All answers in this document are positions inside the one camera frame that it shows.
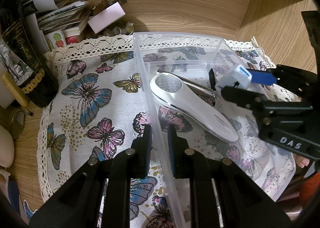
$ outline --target wine bottle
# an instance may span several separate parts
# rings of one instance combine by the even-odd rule
[[[49,105],[58,92],[58,81],[44,59],[36,55],[21,19],[7,28],[1,38],[0,55],[22,92],[38,107]]]

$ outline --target stack of paper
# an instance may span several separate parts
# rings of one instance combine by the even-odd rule
[[[87,25],[90,3],[65,0],[19,0],[31,35],[44,54],[66,45],[65,38],[80,35]]]
[[[79,35],[88,22],[89,4],[86,1],[74,2],[48,13],[37,19],[39,29],[44,34],[62,30],[65,37]]]

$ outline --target butterfly print tablecloth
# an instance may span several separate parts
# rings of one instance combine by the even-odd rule
[[[229,45],[239,47],[238,43],[233,45],[229,42]],[[244,50],[234,49],[245,65],[261,70],[273,66],[265,59],[267,57],[263,58],[261,50],[252,44],[249,50],[248,45],[245,47]],[[143,54],[143,59],[145,62],[181,60],[180,64],[169,68],[165,65],[158,67],[171,72],[186,71],[188,60],[200,59],[208,55],[208,51],[195,47],[169,47]],[[227,63],[234,63],[230,54],[225,56]],[[38,156],[38,168],[39,179],[42,176],[48,182],[40,182],[45,200],[89,158],[113,158],[118,152],[130,148],[132,140],[142,135],[144,125],[150,124],[143,89],[132,58],[133,52],[128,51],[61,64],[58,95],[50,104],[49,116],[42,119],[42,124],[47,122],[46,137],[43,137],[47,139],[47,160],[41,162]],[[226,70],[228,68],[223,65],[214,68],[216,75],[222,75]],[[278,86],[263,88],[270,99],[296,99]],[[223,112],[219,102],[216,108]],[[231,158],[274,200],[295,170],[290,153],[257,138],[257,126],[249,111],[241,120],[228,119],[248,140],[244,146],[217,139],[186,115],[160,106],[157,110],[164,136],[167,135],[167,125],[175,124],[178,135],[188,139],[190,147],[212,159]],[[148,177],[131,180],[131,227],[174,227],[164,188],[161,166],[152,150]],[[177,189],[188,221],[188,182],[177,180]]]

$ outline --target clear plastic container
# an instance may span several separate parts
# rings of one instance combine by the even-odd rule
[[[145,102],[148,105],[152,123],[153,148],[156,152],[156,157],[161,163],[164,175],[165,192],[168,195],[167,201],[176,226],[187,227],[186,221],[188,221],[188,218],[186,216],[188,214],[184,210],[188,207],[190,200],[188,180],[175,180],[172,176],[167,133],[165,132],[163,123],[159,120],[161,114],[160,105],[153,98],[149,85],[150,80],[157,70],[161,68],[210,87],[208,72],[211,68],[213,68],[216,80],[219,81],[235,64],[248,66],[225,43],[224,39],[219,37],[166,32],[134,33],[133,45],[136,70],[141,74],[143,91],[146,98]],[[251,84],[249,90],[264,93],[263,88],[259,84]],[[274,155],[269,153],[268,149],[252,149],[258,143],[257,140],[259,140],[252,112],[224,101],[220,95],[216,97],[215,108],[223,113],[231,124],[234,125],[240,137],[238,143],[230,144],[222,142],[210,133],[205,132],[201,126],[187,116],[184,116],[184,118],[187,122],[192,123],[193,136],[191,138],[190,133],[187,131],[178,132],[178,136],[186,138],[191,148],[200,151],[208,158],[220,159],[230,156],[253,180],[259,180],[265,168],[272,167],[272,164],[275,163],[273,159]],[[265,146],[264,142],[259,140],[259,146]],[[288,175],[287,183],[291,180],[292,175]],[[272,196],[274,200],[280,196],[287,183]]]

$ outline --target wooden surface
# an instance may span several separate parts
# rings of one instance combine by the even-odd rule
[[[36,159],[37,137],[42,109],[34,104],[30,104],[27,109],[33,112],[33,116],[26,116],[23,132],[14,142],[15,155],[13,164],[7,171],[11,173],[11,177],[17,182],[21,199],[26,199],[30,209],[34,210],[43,204]]]
[[[236,36],[248,41],[255,36],[275,64],[316,72],[314,50],[301,11],[314,10],[311,0],[251,0]]]
[[[123,8],[136,31],[190,32],[239,41],[256,36],[275,63],[315,70],[314,52],[300,14],[312,8],[309,0],[128,0]],[[42,204],[36,165],[41,109],[32,109],[35,115],[28,117],[16,142],[9,172],[18,181],[22,199],[35,209]]]

